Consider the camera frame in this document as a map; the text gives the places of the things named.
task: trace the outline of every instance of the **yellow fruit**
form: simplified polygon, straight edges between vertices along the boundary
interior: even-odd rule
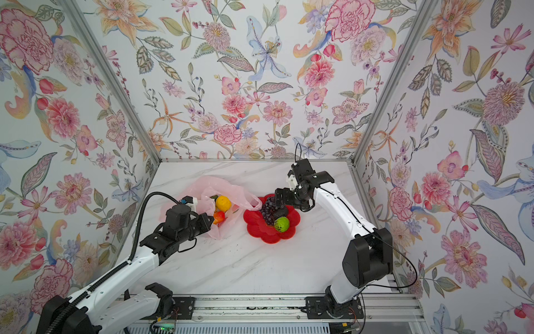
[[[215,201],[215,206],[222,212],[226,212],[232,207],[232,202],[226,196],[219,196]]]

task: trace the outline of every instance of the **wall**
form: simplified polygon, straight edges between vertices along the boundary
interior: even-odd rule
[[[297,143],[306,157],[348,158],[417,9],[416,0],[78,4],[172,160],[292,159]]]
[[[534,333],[533,11],[441,0],[358,163],[435,333]]]
[[[0,2],[0,332],[112,265],[157,168],[59,6]]]

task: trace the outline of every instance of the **marble surface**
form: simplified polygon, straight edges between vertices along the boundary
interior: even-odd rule
[[[347,163],[312,162],[316,171],[326,170],[336,184],[363,214]],[[290,162],[164,162],[149,189],[178,195],[204,175],[224,178],[248,189],[256,196],[286,187]],[[154,196],[148,202],[140,240],[159,224],[161,207],[168,199]],[[199,237],[197,246],[172,255],[163,265],[146,274],[131,289],[138,293],[158,282],[180,294],[323,293],[341,270],[348,240],[341,227],[319,206],[301,213],[301,223],[292,239],[268,245],[247,233],[241,217],[222,240]],[[119,259],[127,258],[133,229]],[[192,244],[183,244],[183,249]],[[386,284],[384,278],[379,284]],[[369,287],[367,292],[390,292]]]

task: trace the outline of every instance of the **plastic bag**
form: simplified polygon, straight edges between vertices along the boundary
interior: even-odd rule
[[[197,213],[202,214],[205,212],[213,216],[215,213],[215,201],[210,198],[213,195],[226,196],[232,202],[230,210],[225,212],[226,219],[218,225],[211,225],[211,230],[208,232],[208,235],[216,240],[221,240],[224,237],[244,210],[256,211],[262,207],[260,199],[245,188],[213,176],[199,178],[175,198],[180,200],[185,196],[196,197],[198,200]],[[165,213],[173,205],[174,203],[166,203],[161,207],[160,221],[165,221]]]

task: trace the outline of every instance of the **green fruit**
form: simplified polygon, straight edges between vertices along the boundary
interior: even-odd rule
[[[278,232],[285,232],[289,229],[289,219],[286,217],[280,217],[274,222],[274,228]]]

